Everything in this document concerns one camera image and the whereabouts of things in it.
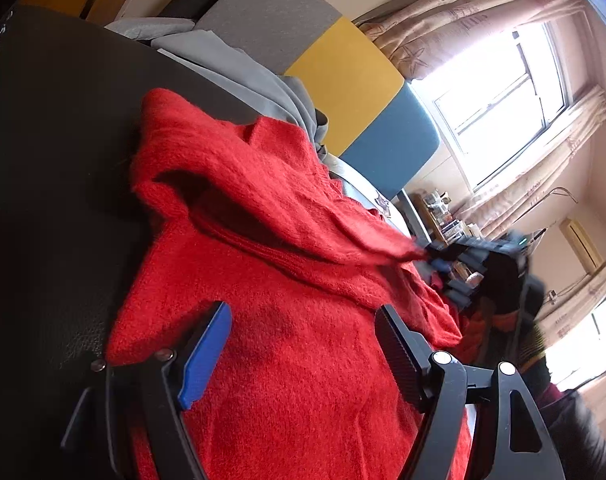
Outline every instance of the metal rivet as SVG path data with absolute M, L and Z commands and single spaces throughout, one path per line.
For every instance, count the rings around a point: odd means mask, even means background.
M 505 375 L 514 375 L 516 373 L 516 368 L 514 368 L 514 365 L 507 361 L 499 363 L 499 370 L 501 370 Z
M 92 361 L 92 364 L 90 365 L 90 369 L 93 372 L 102 372 L 103 370 L 105 370 L 105 361 L 103 359 L 97 359 L 96 361 Z
M 156 357 L 160 362 L 164 363 L 174 357 L 174 350 L 171 348 L 161 348 L 157 352 L 154 352 L 154 357 Z
M 434 352 L 432 355 L 432 359 L 440 365 L 446 365 L 452 362 L 452 356 L 448 354 L 448 352 L 438 351 Z

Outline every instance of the black plastic bracket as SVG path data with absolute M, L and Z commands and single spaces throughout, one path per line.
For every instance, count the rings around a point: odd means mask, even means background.
M 83 437 L 94 433 L 89 445 L 100 477 L 133 480 L 126 416 L 134 409 L 142 413 L 160 480 L 207 480 L 181 412 L 203 395 L 230 327 L 230 307 L 217 301 L 180 351 L 161 349 L 142 363 L 120 367 L 95 360 L 62 449 L 77 450 Z
M 487 370 L 462 365 L 448 352 L 434 352 L 423 336 L 408 330 L 391 305 L 376 312 L 374 323 L 401 395 L 426 413 L 399 479 L 446 480 L 465 404 L 476 404 L 466 480 L 564 480 L 541 414 L 512 364 Z M 417 367 L 425 363 L 426 354 L 427 373 Z

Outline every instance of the red knit fabric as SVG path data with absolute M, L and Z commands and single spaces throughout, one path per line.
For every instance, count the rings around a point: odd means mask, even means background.
M 373 311 L 393 304 L 435 348 L 460 338 L 408 264 L 422 250 L 344 197 L 297 126 L 236 126 L 156 89 L 142 133 L 132 189 L 158 232 L 109 361 L 144 360 L 227 301 L 227 345 L 203 400 L 183 415 L 208 476 L 396 478 L 420 416 L 401 400 Z M 465 424 L 459 440 L 454 479 L 467 462 Z M 155 478 L 144 432 L 134 442 L 141 478 Z

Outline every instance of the gray blanket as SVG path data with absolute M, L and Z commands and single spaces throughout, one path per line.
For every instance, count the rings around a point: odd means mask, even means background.
M 325 151 L 320 143 L 327 132 L 327 117 L 314 108 L 298 78 L 274 75 L 207 30 L 163 36 L 152 41 L 152 47 L 201 74 L 261 115 L 297 124 L 323 157 Z
M 130 40 L 153 40 L 168 34 L 187 32 L 195 27 L 192 20 L 184 18 L 123 18 L 105 28 Z

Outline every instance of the gray panel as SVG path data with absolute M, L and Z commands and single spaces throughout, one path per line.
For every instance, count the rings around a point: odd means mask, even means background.
M 340 17 L 325 0 L 219 0 L 196 28 L 283 74 Z

